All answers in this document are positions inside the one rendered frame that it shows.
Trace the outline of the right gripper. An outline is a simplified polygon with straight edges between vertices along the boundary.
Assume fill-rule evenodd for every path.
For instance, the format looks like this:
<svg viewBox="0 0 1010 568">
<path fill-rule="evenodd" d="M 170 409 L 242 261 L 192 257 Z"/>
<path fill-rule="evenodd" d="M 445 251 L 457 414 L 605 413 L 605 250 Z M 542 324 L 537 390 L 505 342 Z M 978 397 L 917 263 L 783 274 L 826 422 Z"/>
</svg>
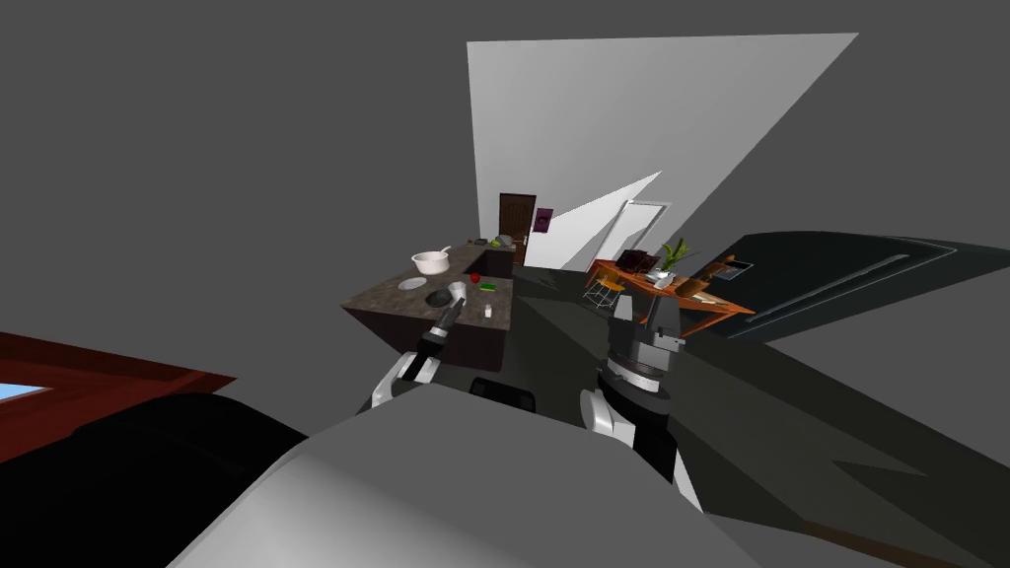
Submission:
<svg viewBox="0 0 1010 568">
<path fill-rule="evenodd" d="M 608 355 L 637 357 L 637 349 L 642 346 L 679 352 L 685 343 L 678 299 L 654 299 L 647 321 L 641 323 L 639 319 L 634 319 L 633 298 L 621 295 L 607 324 Z"/>
</svg>

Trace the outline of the orange wooden table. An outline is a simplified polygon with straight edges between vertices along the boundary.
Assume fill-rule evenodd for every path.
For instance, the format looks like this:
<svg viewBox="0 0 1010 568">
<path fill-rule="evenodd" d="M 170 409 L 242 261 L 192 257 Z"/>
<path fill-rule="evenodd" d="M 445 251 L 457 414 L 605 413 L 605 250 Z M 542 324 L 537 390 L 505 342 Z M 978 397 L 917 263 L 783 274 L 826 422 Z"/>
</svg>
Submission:
<svg viewBox="0 0 1010 568">
<path fill-rule="evenodd" d="M 739 304 L 711 295 L 707 288 L 714 276 L 729 268 L 734 257 L 727 255 L 712 262 L 699 277 L 681 277 L 673 272 L 679 260 L 688 256 L 684 240 L 672 247 L 664 245 L 658 255 L 642 250 L 626 250 L 614 260 L 595 259 L 589 269 L 585 292 L 600 278 L 619 282 L 624 287 L 622 295 L 633 298 L 633 312 L 641 323 L 647 321 L 654 299 L 678 299 L 680 309 L 698 312 L 700 320 L 682 330 L 685 338 L 706 329 L 732 316 L 752 316 L 753 311 Z"/>
</svg>

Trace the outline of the white door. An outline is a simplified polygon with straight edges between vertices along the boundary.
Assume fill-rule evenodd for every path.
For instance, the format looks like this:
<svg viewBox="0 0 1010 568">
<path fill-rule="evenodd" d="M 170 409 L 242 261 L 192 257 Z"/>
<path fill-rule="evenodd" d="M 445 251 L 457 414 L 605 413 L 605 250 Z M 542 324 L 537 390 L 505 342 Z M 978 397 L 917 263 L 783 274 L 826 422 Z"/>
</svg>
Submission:
<svg viewBox="0 0 1010 568">
<path fill-rule="evenodd" d="M 637 249 L 669 206 L 667 202 L 628 200 L 610 225 L 596 259 L 616 261 L 625 250 Z"/>
</svg>

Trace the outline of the brown wooden door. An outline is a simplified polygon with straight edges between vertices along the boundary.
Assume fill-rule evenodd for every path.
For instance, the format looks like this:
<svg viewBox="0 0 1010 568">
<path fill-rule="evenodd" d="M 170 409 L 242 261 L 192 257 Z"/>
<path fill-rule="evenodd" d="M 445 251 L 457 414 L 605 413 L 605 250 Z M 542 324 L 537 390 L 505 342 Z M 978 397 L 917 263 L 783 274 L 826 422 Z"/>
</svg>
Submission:
<svg viewBox="0 0 1010 568">
<path fill-rule="evenodd" d="M 514 264 L 524 265 L 527 242 L 536 212 L 534 195 L 518 193 L 499 194 L 499 234 L 510 236 L 515 250 Z"/>
</svg>

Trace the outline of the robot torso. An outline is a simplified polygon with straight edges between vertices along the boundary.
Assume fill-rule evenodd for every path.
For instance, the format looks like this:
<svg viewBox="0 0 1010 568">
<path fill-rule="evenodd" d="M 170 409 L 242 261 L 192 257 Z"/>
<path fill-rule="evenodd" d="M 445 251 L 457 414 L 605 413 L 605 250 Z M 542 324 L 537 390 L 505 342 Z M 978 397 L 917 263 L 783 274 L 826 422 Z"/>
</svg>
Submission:
<svg viewBox="0 0 1010 568">
<path fill-rule="evenodd" d="M 626 444 L 441 385 L 287 452 L 169 568 L 759 568 Z"/>
</svg>

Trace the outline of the red-brown wooden furniture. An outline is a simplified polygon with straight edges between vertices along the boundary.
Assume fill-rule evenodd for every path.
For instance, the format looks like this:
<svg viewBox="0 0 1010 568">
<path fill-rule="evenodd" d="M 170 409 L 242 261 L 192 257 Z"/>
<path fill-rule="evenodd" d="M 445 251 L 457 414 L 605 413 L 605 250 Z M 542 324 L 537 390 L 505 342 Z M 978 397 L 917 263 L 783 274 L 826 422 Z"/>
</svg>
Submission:
<svg viewBox="0 0 1010 568">
<path fill-rule="evenodd" d="M 0 400 L 0 463 L 153 398 L 177 392 L 215 392 L 234 380 L 0 332 L 0 385 L 36 388 Z"/>
</svg>

